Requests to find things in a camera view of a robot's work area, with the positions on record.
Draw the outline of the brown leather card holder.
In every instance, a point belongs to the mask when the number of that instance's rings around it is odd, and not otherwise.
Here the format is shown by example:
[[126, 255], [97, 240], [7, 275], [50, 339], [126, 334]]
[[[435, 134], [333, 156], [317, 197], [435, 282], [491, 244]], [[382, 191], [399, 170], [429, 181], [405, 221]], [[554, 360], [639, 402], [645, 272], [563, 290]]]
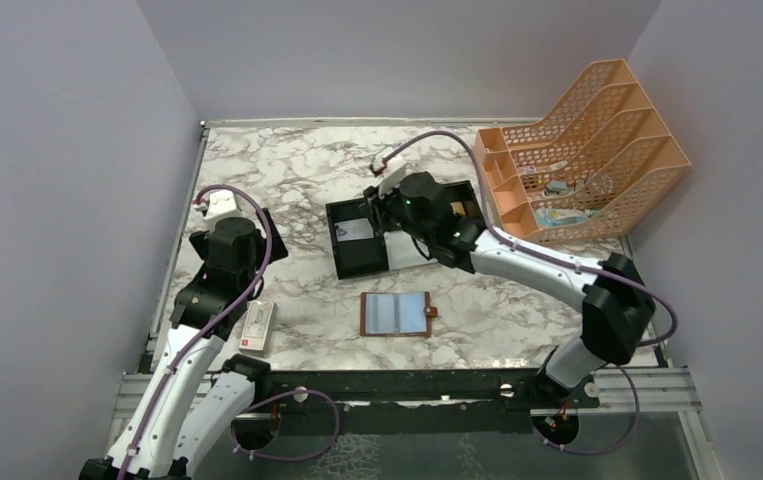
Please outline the brown leather card holder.
[[363, 292], [360, 300], [363, 337], [430, 337], [438, 317], [428, 292]]

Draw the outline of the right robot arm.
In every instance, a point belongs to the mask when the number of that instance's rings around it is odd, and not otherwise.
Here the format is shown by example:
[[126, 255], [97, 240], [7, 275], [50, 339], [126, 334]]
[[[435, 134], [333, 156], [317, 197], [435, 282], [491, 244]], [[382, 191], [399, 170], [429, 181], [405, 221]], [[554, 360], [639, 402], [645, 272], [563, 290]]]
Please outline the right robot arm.
[[600, 261], [523, 241], [455, 212], [445, 186], [427, 172], [368, 187], [361, 209], [373, 227], [406, 233], [445, 267], [514, 281], [581, 314], [579, 334], [553, 349], [534, 380], [546, 406], [561, 405], [593, 371], [627, 364], [656, 311], [628, 257]]

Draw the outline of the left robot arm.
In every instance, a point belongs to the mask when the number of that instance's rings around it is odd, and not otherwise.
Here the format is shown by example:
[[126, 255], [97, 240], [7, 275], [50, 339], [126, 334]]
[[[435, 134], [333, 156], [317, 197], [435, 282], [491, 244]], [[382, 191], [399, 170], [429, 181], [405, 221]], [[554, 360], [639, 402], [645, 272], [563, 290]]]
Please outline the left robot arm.
[[190, 479], [231, 415], [270, 401], [272, 386], [262, 377], [268, 364], [238, 355], [214, 391], [194, 402], [235, 324], [262, 293], [265, 269], [288, 255], [269, 210], [257, 216], [222, 218], [191, 236], [203, 263], [176, 297], [158, 366], [124, 431], [104, 457], [85, 462], [80, 478]]

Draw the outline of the black and white card tray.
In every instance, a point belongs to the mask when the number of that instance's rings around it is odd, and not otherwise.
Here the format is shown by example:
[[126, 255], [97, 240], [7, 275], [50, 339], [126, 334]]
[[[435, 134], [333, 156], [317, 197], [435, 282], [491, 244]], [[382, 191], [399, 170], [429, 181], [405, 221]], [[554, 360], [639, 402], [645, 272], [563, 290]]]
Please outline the black and white card tray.
[[352, 279], [432, 261], [472, 273], [485, 230], [469, 181], [438, 183], [422, 172], [393, 190], [325, 205], [337, 278]]

